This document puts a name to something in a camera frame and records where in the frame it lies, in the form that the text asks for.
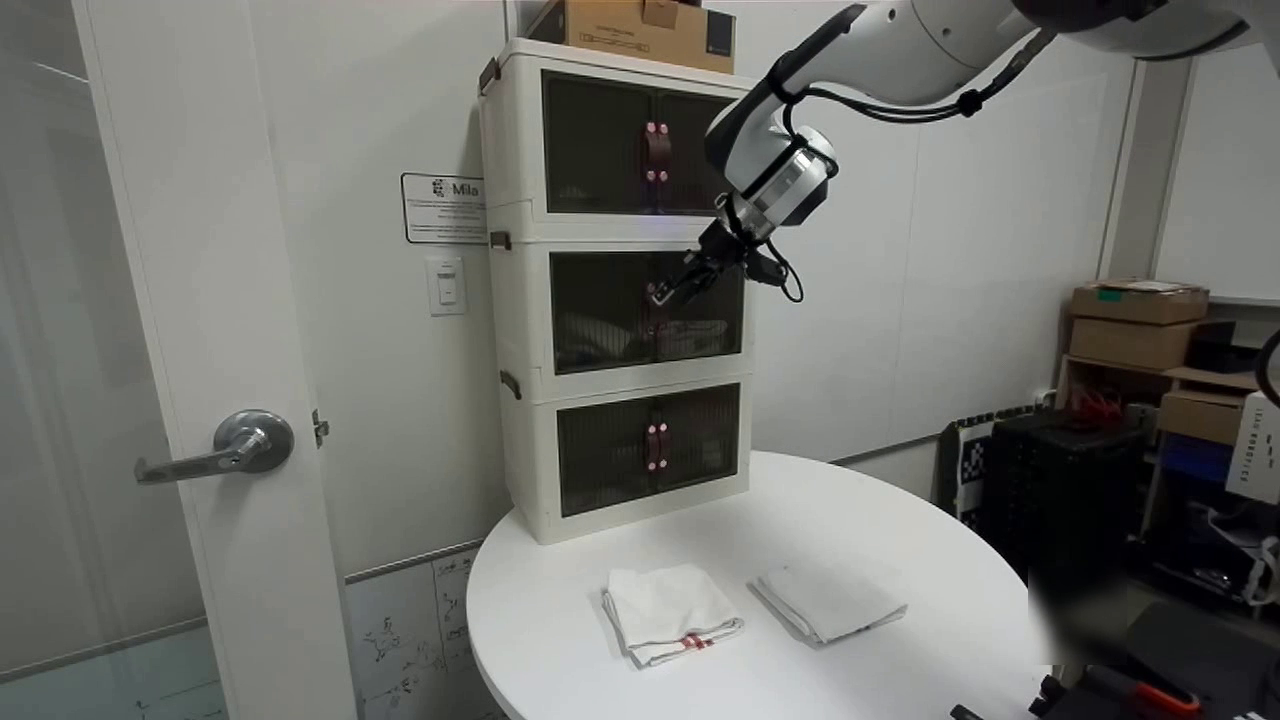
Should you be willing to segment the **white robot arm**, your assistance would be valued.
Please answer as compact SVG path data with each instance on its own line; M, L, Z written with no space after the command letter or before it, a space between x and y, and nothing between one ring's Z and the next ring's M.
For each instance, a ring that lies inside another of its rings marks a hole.
M879 124L975 116L1052 39L1080 39L1146 64L1263 43L1280 64L1280 0L869 0L844 2L728 102L705 132L725 181L716 220L654 302L705 291L728 266L782 286L774 229L803 222L839 173L803 99L830 99Z

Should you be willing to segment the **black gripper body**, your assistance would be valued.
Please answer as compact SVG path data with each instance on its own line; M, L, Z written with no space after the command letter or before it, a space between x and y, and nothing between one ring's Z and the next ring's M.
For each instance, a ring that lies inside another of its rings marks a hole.
M732 266L741 266L755 284L782 284L781 260L766 260L753 238L732 236L725 222L706 222L690 257L690 284L705 286Z

